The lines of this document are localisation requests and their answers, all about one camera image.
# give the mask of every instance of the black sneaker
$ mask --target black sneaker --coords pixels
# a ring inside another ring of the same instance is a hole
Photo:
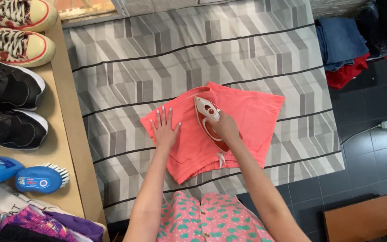
[[[37,149],[49,126],[40,115],[25,110],[0,108],[0,146],[12,149]]]
[[[33,71],[0,63],[0,103],[35,110],[45,86],[44,80]]]

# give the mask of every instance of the woman's left hand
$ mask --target woman's left hand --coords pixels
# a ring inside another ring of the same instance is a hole
[[[175,130],[172,130],[172,108],[169,109],[167,118],[165,117],[164,106],[162,106],[161,112],[159,111],[159,109],[157,109],[156,116],[157,126],[155,125],[153,120],[150,119],[150,122],[152,123],[153,132],[155,134],[156,149],[159,149],[160,147],[171,149],[177,138],[177,133],[180,130],[181,122],[175,127]]]

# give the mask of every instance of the gray chevron pattern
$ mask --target gray chevron pattern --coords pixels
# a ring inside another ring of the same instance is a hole
[[[65,30],[107,222],[130,217],[153,156],[139,119],[209,81],[286,97],[264,169],[275,185],[343,170],[313,24],[308,0],[239,0]],[[238,168],[181,185],[167,173],[163,201],[175,190],[246,192]]]

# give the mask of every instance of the power cord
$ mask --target power cord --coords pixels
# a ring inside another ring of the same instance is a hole
[[[380,123],[380,124],[377,124],[376,126],[374,126],[374,127],[372,127],[372,128],[369,128],[369,129],[367,129],[367,130],[363,130],[363,131],[361,131],[361,132],[359,132],[359,133],[356,133],[356,134],[350,136],[349,138],[347,138],[347,140],[345,140],[344,142],[342,142],[342,143],[340,144],[340,146],[344,145],[344,143],[346,143],[347,141],[349,141],[351,138],[355,137],[356,135],[362,134],[362,133],[364,133],[364,132],[367,132],[368,130],[372,130],[372,129],[377,128],[377,127],[382,127],[381,123]]]

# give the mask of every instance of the hand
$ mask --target hand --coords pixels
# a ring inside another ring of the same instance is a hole
[[[213,130],[227,144],[236,140],[240,140],[237,123],[231,117],[231,115],[228,115],[223,111],[220,111],[219,115],[220,118],[218,122],[214,121],[212,118],[207,118],[207,122],[212,125]]]
[[[169,109],[168,118],[165,118],[164,106],[162,106],[162,112],[159,112],[159,109],[157,110],[156,116],[158,122],[157,126],[155,126],[153,120],[150,119],[150,122],[152,123],[153,133],[155,134],[156,149],[158,149],[159,147],[163,147],[169,150],[175,143],[181,122],[175,127],[175,130],[172,130],[172,109]]]

